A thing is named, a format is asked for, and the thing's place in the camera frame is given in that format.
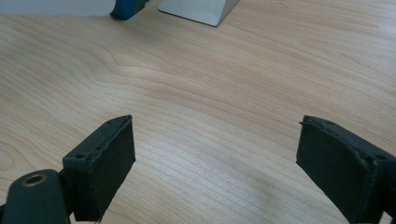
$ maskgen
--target light wood surface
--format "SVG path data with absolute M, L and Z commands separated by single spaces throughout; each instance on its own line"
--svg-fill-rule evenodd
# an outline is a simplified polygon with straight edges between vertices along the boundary
M 396 155 L 395 2 L 240 0 L 218 28 L 159 3 L 0 17 L 0 203 L 131 114 L 137 162 L 102 223 L 347 223 L 295 164 L 298 122 Z

